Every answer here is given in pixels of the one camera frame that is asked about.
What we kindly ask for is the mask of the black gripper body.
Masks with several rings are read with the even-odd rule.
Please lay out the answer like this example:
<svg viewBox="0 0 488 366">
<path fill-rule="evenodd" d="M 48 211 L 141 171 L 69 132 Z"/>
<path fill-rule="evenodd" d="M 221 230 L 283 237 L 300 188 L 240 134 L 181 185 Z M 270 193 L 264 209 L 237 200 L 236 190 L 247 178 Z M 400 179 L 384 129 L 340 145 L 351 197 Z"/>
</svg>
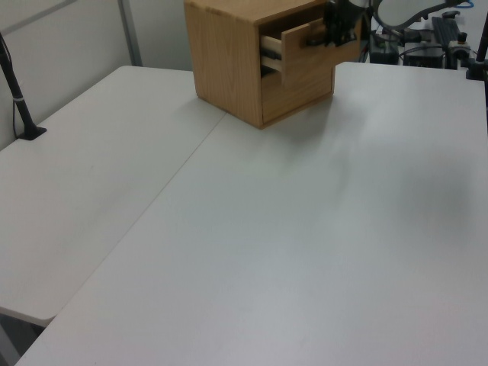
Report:
<svg viewBox="0 0 488 366">
<path fill-rule="evenodd" d="M 327 1 L 323 23 L 326 39 L 355 39 L 355 25 L 363 14 L 363 1 Z"/>
</svg>

